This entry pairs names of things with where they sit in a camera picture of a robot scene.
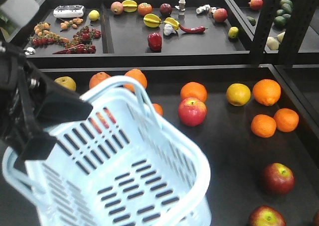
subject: green plant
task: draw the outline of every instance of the green plant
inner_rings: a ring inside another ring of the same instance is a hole
[[[0,27],[3,28],[9,35],[13,33],[16,26],[15,24],[8,19],[1,11],[0,11]]]

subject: lemon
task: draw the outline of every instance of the lemon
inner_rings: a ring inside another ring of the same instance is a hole
[[[226,97],[228,102],[237,107],[248,103],[251,96],[250,89],[241,83],[233,83],[227,88]]]
[[[100,17],[100,13],[97,11],[97,10],[92,10],[90,13],[89,13],[89,19],[91,21],[97,21]]]
[[[56,78],[54,81],[57,84],[60,84],[64,86],[65,88],[68,88],[72,91],[76,90],[76,83],[71,77],[68,77],[68,76],[59,77],[59,78]]]

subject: black tray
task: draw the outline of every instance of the black tray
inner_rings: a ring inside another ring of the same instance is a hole
[[[159,53],[150,51],[147,36],[152,32],[163,35],[163,24],[158,28],[149,28],[144,25],[137,11],[114,16],[109,9],[114,1],[123,0],[43,0],[37,15],[28,26],[17,30],[10,42],[22,48],[31,46],[28,37],[34,34],[33,27],[41,21],[49,22],[51,31],[60,33],[61,20],[53,16],[53,10],[59,5],[81,4],[86,7],[86,13],[85,21],[79,28],[91,23],[102,31],[102,37],[93,41],[97,46],[96,54],[52,55],[55,51],[63,50],[63,47],[56,44],[40,46],[36,48],[35,55],[29,56],[35,64],[41,64],[39,68],[65,68],[70,64],[73,64],[72,67],[130,67],[250,63],[248,55],[252,34],[229,0],[186,0],[184,18],[178,18],[178,10],[174,8],[178,0],[135,0],[137,3],[150,3],[154,8],[153,13],[158,16],[161,16],[159,6],[169,3],[173,7],[171,16],[185,27],[203,25],[208,28],[202,34],[185,34],[178,30],[178,34],[163,36],[162,51]],[[197,15],[195,9],[204,4],[225,8],[227,20],[215,23],[207,13]],[[97,22],[90,22],[87,17],[92,9],[100,12],[101,17]],[[240,29],[238,41],[228,39],[228,30],[232,26]],[[76,31],[70,29],[60,35],[72,39]]]
[[[246,23],[247,27],[250,29],[252,34],[255,34],[256,26],[252,26],[251,23],[247,20],[247,16],[251,16],[255,18],[256,22],[258,22],[260,11],[255,11],[249,8],[248,2],[250,0],[230,0],[230,2],[237,9],[238,13],[243,17],[243,21]],[[319,16],[319,7],[317,8],[314,14],[314,21],[308,27],[304,40],[300,46],[300,52],[318,52],[319,46],[319,35],[318,35],[318,27],[316,26],[316,19]],[[279,29],[272,25],[269,36],[276,37],[278,34],[284,32],[286,29]],[[267,53],[276,53],[277,50],[270,50],[267,46],[265,46],[265,51]]]
[[[319,205],[318,126],[314,124],[296,96],[272,65],[255,68],[241,66],[193,66],[140,68],[148,79],[147,93],[153,103],[163,107],[163,116],[192,139],[206,154],[211,167],[207,199],[213,215],[212,226],[245,226],[249,214],[259,205],[280,211],[290,226],[309,226]],[[77,91],[88,90],[91,76],[106,71],[122,75],[129,68],[43,69],[49,77],[68,75],[77,83]],[[262,106],[253,98],[243,107],[230,105],[225,97],[227,87],[235,82],[250,89],[260,79],[277,80],[282,86],[280,100],[271,107]],[[203,124],[186,127],[180,123],[177,108],[180,88],[189,81],[203,83],[209,94],[208,114]],[[270,138],[259,138],[250,130],[256,114],[273,115],[279,108],[292,108],[300,115],[298,128],[290,133],[276,131]],[[266,195],[260,187],[261,170],[269,163],[289,166],[296,177],[294,189],[285,196]],[[0,222],[6,226],[33,225],[37,218],[34,207],[7,184],[0,194]],[[10,204],[3,204],[9,198]]]

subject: plastic basket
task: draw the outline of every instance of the plastic basket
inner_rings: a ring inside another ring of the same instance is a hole
[[[206,157],[137,81],[114,76],[81,98],[90,116],[47,129],[58,142],[46,160],[26,161],[24,174],[12,148],[3,157],[4,178],[36,206],[42,226],[210,225]]]

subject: apple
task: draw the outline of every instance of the apple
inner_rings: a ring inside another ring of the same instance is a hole
[[[248,3],[252,10],[260,10],[264,4],[263,0],[250,0]]]
[[[277,210],[261,205],[250,213],[249,226],[286,226],[286,221]]]
[[[178,116],[187,126],[201,124],[207,115],[205,103],[197,98],[185,98],[178,106]]]
[[[291,169],[281,163],[271,163],[262,173],[264,187],[269,194],[287,194],[295,185]]]
[[[216,22],[224,22],[227,19],[227,10],[225,10],[224,8],[218,8],[214,11],[213,18]]]
[[[164,17],[168,17],[172,12],[172,8],[169,3],[162,3],[159,7],[159,11]]]
[[[314,225],[314,226],[319,226],[319,210],[317,210],[317,212],[316,212],[315,215],[314,215],[313,225]]]

